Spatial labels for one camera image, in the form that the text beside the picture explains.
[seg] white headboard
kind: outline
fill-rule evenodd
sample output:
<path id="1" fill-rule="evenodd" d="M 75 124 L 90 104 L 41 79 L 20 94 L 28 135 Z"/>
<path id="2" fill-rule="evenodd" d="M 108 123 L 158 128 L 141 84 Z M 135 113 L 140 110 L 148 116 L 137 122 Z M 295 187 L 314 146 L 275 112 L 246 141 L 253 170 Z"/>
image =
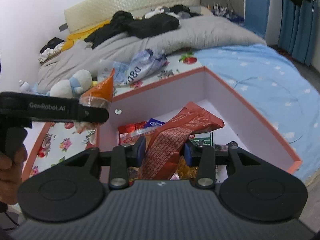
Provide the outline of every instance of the white headboard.
<path id="1" fill-rule="evenodd" d="M 119 10 L 131 12 L 134 17 L 142 16 L 159 5 L 200 5 L 200 0 L 85 0 L 66 9 L 64 15 L 71 33 L 96 25 Z"/>

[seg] stuffed toy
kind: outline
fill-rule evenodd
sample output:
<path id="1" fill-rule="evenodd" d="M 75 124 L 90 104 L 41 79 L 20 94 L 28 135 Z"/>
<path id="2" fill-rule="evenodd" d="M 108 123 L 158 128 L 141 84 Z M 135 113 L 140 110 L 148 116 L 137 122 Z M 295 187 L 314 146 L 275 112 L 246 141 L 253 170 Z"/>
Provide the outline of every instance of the stuffed toy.
<path id="1" fill-rule="evenodd" d="M 52 86 L 49 95 L 59 98 L 76 98 L 92 86 L 92 77 L 89 71 L 79 70 L 70 79 L 60 80 Z"/>

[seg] blue chair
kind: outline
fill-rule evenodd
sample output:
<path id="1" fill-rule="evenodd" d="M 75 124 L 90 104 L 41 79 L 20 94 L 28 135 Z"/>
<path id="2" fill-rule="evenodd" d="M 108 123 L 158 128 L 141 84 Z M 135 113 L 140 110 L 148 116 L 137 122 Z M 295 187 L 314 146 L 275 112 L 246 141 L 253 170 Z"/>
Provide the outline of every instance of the blue chair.
<path id="1" fill-rule="evenodd" d="M 265 38 L 270 0 L 246 0 L 243 27 Z"/>

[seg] human hand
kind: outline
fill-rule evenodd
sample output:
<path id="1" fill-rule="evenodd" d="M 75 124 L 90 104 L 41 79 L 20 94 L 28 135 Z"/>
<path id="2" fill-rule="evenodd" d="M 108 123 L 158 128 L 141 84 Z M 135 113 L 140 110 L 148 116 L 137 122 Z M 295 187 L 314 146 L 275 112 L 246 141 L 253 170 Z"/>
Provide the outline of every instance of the human hand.
<path id="1" fill-rule="evenodd" d="M 14 161 L 0 152 L 0 201 L 8 205 L 17 203 L 17 191 L 22 183 L 23 163 L 28 154 L 24 145 L 16 152 Z"/>

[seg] circular pad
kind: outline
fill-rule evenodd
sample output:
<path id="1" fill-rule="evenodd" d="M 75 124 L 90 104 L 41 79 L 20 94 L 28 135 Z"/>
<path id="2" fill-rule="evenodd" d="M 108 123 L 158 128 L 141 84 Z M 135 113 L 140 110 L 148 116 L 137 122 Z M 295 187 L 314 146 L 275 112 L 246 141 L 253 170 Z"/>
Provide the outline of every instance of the circular pad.
<path id="1" fill-rule="evenodd" d="M 26 180 L 18 190 L 23 213 L 44 222 L 76 220 L 95 210 L 105 189 L 82 167 L 59 166 Z"/>
<path id="2" fill-rule="evenodd" d="M 308 192 L 296 177 L 276 167 L 246 166 L 227 178 L 219 196 L 234 214 L 244 218 L 279 222 L 302 212 Z"/>

